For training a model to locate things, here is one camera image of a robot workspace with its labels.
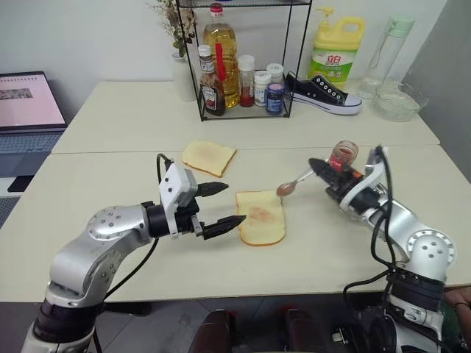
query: robotic arm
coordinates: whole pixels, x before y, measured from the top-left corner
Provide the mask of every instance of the robotic arm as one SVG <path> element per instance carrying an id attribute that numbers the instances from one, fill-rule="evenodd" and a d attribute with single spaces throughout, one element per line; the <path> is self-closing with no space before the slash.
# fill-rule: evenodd
<path id="1" fill-rule="evenodd" d="M 233 215 L 205 226 L 196 216 L 199 207 L 195 197 L 214 195 L 228 185 L 198 185 L 190 170 L 171 161 L 166 162 L 166 168 L 159 185 L 161 204 L 107 207 L 56 255 L 46 299 L 29 328 L 23 353 L 86 352 L 95 319 L 128 254 L 165 235 L 177 238 L 194 232 L 207 240 L 229 232 L 245 219 L 244 215 Z"/>
<path id="2" fill-rule="evenodd" d="M 387 276 L 386 307 L 369 331 L 372 352 L 440 352 L 443 314 L 440 310 L 446 273 L 456 250 L 442 232 L 419 222 L 404 205 L 392 200 L 389 239 L 384 216 L 388 190 L 380 184 L 385 161 L 380 147 L 370 152 L 365 175 L 345 166 L 342 172 L 324 160 L 310 159 L 314 172 L 328 183 L 327 194 L 341 210 L 379 229 L 392 243 L 398 261 Z"/>

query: floor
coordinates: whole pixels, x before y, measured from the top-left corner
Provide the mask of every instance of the floor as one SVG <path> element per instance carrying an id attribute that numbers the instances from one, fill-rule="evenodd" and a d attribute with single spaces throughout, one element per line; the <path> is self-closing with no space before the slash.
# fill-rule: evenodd
<path id="1" fill-rule="evenodd" d="M 267 296 L 227 299 L 202 299 L 152 303 L 152 313 L 134 317 L 104 313 L 96 329 L 106 353 L 187 353 L 194 333 L 206 315 L 215 309 L 231 310 L 236 315 L 240 344 L 233 353 L 282 351 L 279 337 L 280 311 L 299 307 L 319 322 L 326 352 L 347 350 L 330 339 L 336 324 L 348 320 L 341 296 Z M 3 352 L 19 352 L 39 304 L 0 303 L 0 347 Z M 89 352 L 95 353 L 92 345 Z"/>

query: green label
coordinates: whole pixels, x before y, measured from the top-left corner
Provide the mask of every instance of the green label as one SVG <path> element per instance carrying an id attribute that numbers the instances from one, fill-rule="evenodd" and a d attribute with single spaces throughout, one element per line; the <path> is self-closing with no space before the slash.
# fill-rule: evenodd
<path id="1" fill-rule="evenodd" d="M 356 50 L 314 49 L 309 76 L 324 75 L 331 82 L 347 81 Z"/>

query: water bottle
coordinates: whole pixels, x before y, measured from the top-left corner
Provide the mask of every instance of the water bottle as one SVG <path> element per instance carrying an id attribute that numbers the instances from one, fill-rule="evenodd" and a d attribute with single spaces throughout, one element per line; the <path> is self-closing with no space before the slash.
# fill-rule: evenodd
<path id="1" fill-rule="evenodd" d="M 394 63 L 404 41 L 406 40 L 415 20 L 391 16 L 383 36 L 371 59 L 368 71 L 358 87 L 358 95 L 364 99 L 372 99 L 376 89 L 383 83 Z"/>

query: laptop keyboard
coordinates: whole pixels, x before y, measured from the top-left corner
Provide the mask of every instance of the laptop keyboard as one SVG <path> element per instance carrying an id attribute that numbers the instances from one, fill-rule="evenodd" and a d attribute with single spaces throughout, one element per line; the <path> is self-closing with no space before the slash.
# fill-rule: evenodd
<path id="1" fill-rule="evenodd" d="M 19 197 L 0 197 L 0 229 L 19 199 Z"/>
<path id="2" fill-rule="evenodd" d="M 59 138 L 60 134 L 1 136 L 0 154 L 50 152 Z"/>

